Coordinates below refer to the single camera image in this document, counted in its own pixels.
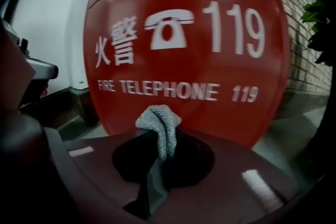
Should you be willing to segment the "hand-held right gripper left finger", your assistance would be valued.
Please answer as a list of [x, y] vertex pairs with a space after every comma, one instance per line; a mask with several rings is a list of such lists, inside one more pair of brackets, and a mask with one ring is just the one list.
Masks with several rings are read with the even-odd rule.
[[140, 186], [126, 182], [112, 163], [112, 153], [142, 131], [90, 139], [63, 141], [57, 130], [46, 128], [51, 159], [75, 204], [80, 224], [158, 224], [124, 210]]

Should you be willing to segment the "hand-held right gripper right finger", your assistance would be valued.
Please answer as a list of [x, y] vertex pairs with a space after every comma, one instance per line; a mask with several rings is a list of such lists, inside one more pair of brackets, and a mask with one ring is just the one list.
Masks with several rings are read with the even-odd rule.
[[[152, 215], [152, 224], [312, 224], [318, 223], [322, 206], [316, 186], [299, 190], [294, 179], [248, 147], [202, 132], [185, 130], [206, 143], [215, 163], [198, 184], [171, 189], [165, 203]], [[255, 169], [284, 205], [268, 213], [243, 180]]]

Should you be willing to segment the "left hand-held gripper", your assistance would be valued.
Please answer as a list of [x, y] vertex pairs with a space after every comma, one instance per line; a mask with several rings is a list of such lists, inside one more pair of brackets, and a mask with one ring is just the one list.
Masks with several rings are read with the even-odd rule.
[[58, 67], [30, 57], [28, 40], [0, 17], [0, 113], [37, 102], [57, 76]]

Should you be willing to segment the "grey wiping cloth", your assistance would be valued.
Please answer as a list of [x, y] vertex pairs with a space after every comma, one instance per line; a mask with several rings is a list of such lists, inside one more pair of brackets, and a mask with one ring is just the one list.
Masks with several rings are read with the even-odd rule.
[[151, 105], [136, 120], [139, 129], [151, 130], [157, 134], [157, 160], [146, 176], [148, 200], [163, 202], [168, 194], [171, 162], [177, 146], [175, 130], [181, 118], [167, 105]]

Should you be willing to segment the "red fire extinguisher box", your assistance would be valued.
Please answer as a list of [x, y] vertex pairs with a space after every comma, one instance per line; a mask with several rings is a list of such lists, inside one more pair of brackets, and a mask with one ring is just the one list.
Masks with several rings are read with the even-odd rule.
[[253, 146], [286, 89], [290, 42], [281, 0], [88, 0], [83, 57], [109, 135], [165, 104], [185, 129]]

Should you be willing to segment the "green leafy plant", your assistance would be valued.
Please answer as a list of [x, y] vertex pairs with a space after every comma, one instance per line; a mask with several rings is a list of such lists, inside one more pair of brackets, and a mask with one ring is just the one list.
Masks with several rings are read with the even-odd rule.
[[324, 0], [316, 0], [305, 5], [303, 9], [302, 22], [313, 24], [308, 48], [321, 53], [315, 63], [336, 66], [336, 22], [330, 19], [329, 7]]

